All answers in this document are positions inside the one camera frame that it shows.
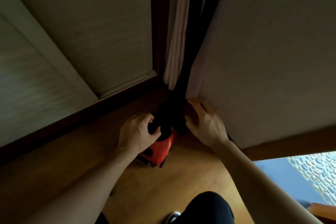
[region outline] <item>black wheel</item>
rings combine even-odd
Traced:
[[[160,168],[163,167],[164,163],[166,162],[166,160],[167,160],[167,156],[168,156],[168,154],[166,155],[165,159],[161,162],[161,164],[160,164]]]

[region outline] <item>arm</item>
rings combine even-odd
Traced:
[[[199,126],[195,126],[186,116],[187,127],[221,159],[256,224],[321,224],[228,139],[223,122],[206,101],[189,99],[188,102],[198,114]]]
[[[34,214],[27,224],[95,223],[116,181],[130,162],[161,135],[147,130],[153,115],[133,116],[120,129],[117,149],[100,165],[92,168],[59,196]]]

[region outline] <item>forearm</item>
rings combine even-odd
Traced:
[[[73,182],[26,223],[95,223],[116,181],[136,155],[130,150],[117,149],[106,161]]]
[[[231,141],[213,147],[256,224],[321,222],[254,165]]]

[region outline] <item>hand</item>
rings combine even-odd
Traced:
[[[160,127],[154,134],[148,133],[148,123],[153,122],[154,116],[150,113],[134,115],[122,125],[119,134],[119,148],[139,154],[146,150],[161,136]]]
[[[207,101],[192,98],[188,99],[188,102],[198,114],[199,125],[197,127],[188,116],[185,117],[185,124],[202,143],[214,147],[218,143],[224,143],[229,140],[222,120],[215,114],[212,106]]]

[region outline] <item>wooden floor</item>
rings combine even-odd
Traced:
[[[153,112],[166,97],[156,90],[18,159],[0,166],[0,223],[19,223],[115,147],[123,121]],[[225,167],[192,135],[175,140],[162,169],[137,162],[124,171],[104,209],[112,223],[159,224],[212,190],[230,204],[235,223],[253,223]]]

